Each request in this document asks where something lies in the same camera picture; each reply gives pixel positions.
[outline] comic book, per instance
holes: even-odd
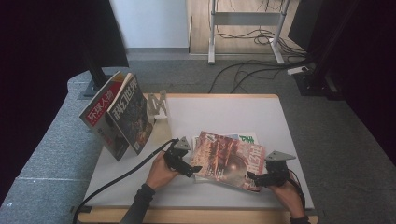
[[[148,119],[147,99],[140,90],[137,77],[132,73],[126,76],[107,114],[136,154],[139,154],[149,140],[153,125]]]
[[[243,142],[248,142],[251,144],[256,144],[259,145],[259,139],[257,138],[257,135],[255,133],[227,133],[227,134],[222,134],[227,137],[231,137],[233,139],[239,139]],[[197,142],[198,142],[199,136],[194,136],[192,138],[192,150],[195,150]],[[210,182],[213,180],[209,180],[203,177],[200,177],[198,175],[195,175],[195,183],[206,183]]]
[[[191,165],[203,166],[196,176],[250,191],[260,191],[247,171],[255,175],[264,172],[265,148],[240,139],[201,132],[194,149]]]
[[[106,111],[114,101],[123,81],[124,75],[121,72],[114,74],[79,115],[117,161],[121,159],[129,144],[117,127],[112,125],[113,122]]]

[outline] white table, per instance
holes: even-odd
[[[275,95],[254,94],[167,94],[170,125],[160,119],[153,134],[139,156],[132,150],[117,162],[104,148],[97,162],[86,197],[109,181],[123,175],[145,159],[161,144],[173,138],[186,136],[191,140],[200,131],[211,133],[256,133],[266,155],[274,150],[297,157],[288,166],[300,179],[306,199],[306,208],[314,210],[304,174],[292,142],[282,106]],[[184,158],[188,161],[191,154]],[[117,222],[133,203],[133,197],[145,182],[151,161],[135,174],[106,189],[91,199],[87,205],[93,209],[80,214],[82,222]],[[159,189],[150,204],[145,221],[162,223],[229,222],[234,216],[249,223],[266,220],[285,220],[288,214],[282,210],[274,194],[266,188],[252,193],[219,183],[194,184],[194,179],[177,176],[168,186]]]

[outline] black monitor stand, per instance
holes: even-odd
[[[102,68],[95,62],[87,48],[83,50],[84,63],[92,75],[92,80],[87,89],[82,93],[84,97],[93,97],[110,79],[111,75],[105,75]]]

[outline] metal stand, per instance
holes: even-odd
[[[281,12],[216,12],[216,0],[212,0],[210,12],[209,64],[215,63],[215,26],[216,25],[264,25],[277,26],[274,38],[270,39],[271,48],[278,63],[284,63],[277,48],[280,32],[285,21],[290,0],[286,0]]]

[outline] magazine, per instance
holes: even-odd
[[[126,76],[107,114],[136,154],[139,154],[149,140],[153,125],[149,123],[147,99],[132,73]]]
[[[121,72],[114,74],[79,115],[117,161],[122,158],[129,144],[120,130],[113,125],[106,111],[114,101],[123,81],[124,75]]]
[[[264,171],[264,147],[240,139],[201,132],[191,165],[203,166],[196,176],[250,191],[260,191],[247,171],[261,175]]]
[[[114,74],[96,93],[79,117],[119,161],[131,146],[139,154],[152,131],[147,99],[132,73]]]
[[[228,134],[222,134],[222,135],[231,137],[233,139],[239,139],[243,142],[248,142],[251,144],[259,145],[259,140],[255,133],[228,133]],[[199,136],[194,136],[192,138],[192,150],[195,150],[198,138],[199,138]],[[213,181],[213,180],[206,179],[206,178],[200,177],[198,175],[195,176],[195,183],[206,183],[206,182],[210,182],[210,181]]]

